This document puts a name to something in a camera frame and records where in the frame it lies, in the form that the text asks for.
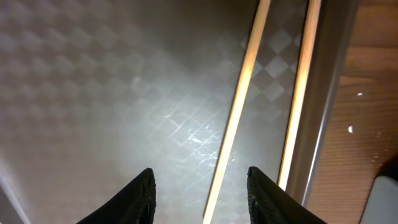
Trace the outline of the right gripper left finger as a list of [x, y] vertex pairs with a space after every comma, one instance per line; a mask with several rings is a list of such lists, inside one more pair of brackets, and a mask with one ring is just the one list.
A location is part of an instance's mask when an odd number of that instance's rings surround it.
[[153, 224], [156, 184], [151, 168], [144, 169], [114, 197], [78, 224]]

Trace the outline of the wooden chopstick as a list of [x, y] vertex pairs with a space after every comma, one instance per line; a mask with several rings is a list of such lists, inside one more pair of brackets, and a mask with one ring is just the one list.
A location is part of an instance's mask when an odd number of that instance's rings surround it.
[[231, 154], [232, 146], [234, 143], [234, 138], [239, 125], [239, 120], [243, 111], [246, 95], [249, 88], [249, 82], [261, 43], [262, 33], [266, 24], [270, 4], [270, 0], [260, 0], [257, 7], [251, 33], [248, 38], [248, 44], [244, 55], [243, 64], [239, 74], [239, 80], [236, 86], [233, 104], [229, 114], [223, 142], [221, 144], [218, 161], [216, 163], [213, 180], [210, 187], [210, 193], [203, 214], [202, 224], [210, 224], [215, 211], [224, 174], [228, 166], [229, 156]]
[[292, 167], [295, 142], [299, 130], [300, 117], [302, 114], [321, 5], [322, 0], [309, 0], [307, 6], [300, 46], [300, 55], [297, 63], [297, 76], [292, 94], [292, 106], [290, 108], [289, 122], [278, 179], [278, 186], [282, 190], [287, 189], [290, 168]]

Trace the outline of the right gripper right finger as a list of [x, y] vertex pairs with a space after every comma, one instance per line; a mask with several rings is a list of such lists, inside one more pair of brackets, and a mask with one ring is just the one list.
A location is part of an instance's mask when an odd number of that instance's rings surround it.
[[257, 167], [248, 169], [247, 190], [251, 224], [326, 224]]

